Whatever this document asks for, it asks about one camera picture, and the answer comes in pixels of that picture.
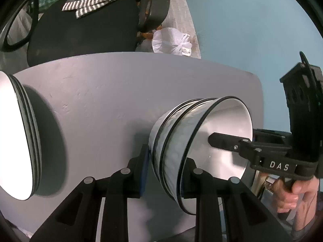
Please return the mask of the person's right hand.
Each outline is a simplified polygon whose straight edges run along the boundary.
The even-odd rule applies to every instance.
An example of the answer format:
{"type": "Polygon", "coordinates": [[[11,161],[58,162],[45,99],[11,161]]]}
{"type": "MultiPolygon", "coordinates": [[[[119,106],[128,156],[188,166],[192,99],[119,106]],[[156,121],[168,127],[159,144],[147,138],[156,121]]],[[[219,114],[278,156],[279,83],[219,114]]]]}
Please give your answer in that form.
{"type": "Polygon", "coordinates": [[[296,181],[289,191],[281,179],[275,181],[273,190],[273,207],[277,213],[288,213],[297,209],[294,218],[294,230],[300,231],[315,217],[319,179],[313,177],[308,181],[296,181]]]}

